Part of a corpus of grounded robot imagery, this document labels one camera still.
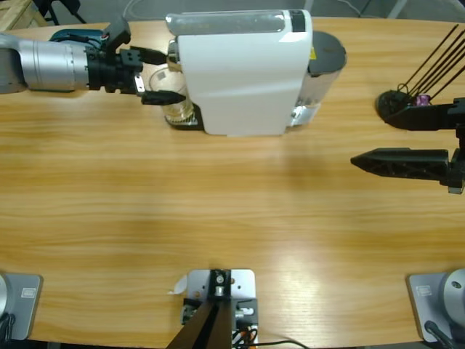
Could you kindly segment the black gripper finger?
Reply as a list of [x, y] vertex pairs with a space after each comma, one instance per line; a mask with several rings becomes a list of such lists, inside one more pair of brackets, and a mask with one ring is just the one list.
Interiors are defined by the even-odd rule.
[[450, 179], [448, 151], [442, 149], [377, 148], [354, 156], [352, 165], [381, 177], [438, 181]]
[[437, 131], [464, 125], [464, 98], [440, 105], [407, 106], [384, 117], [388, 125], [409, 131]]
[[168, 90], [145, 91], [141, 95], [143, 105], [173, 105], [185, 100], [186, 97], [184, 95]]
[[163, 65], [167, 61], [167, 55], [162, 51], [144, 47], [130, 46], [121, 50], [122, 63], [134, 71], [142, 71], [144, 64]]

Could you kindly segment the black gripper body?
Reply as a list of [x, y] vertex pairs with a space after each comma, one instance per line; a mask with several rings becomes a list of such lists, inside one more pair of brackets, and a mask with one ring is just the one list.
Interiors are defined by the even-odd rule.
[[454, 151], [450, 160], [447, 187], [451, 194], [462, 194], [464, 190], [464, 128], [456, 129], [456, 137], [459, 147]]
[[95, 48], [86, 48], [89, 90], [100, 90], [104, 87], [107, 93], [115, 93], [117, 89], [121, 94], [138, 93], [135, 77], [142, 71], [124, 66], [121, 50], [111, 55]]

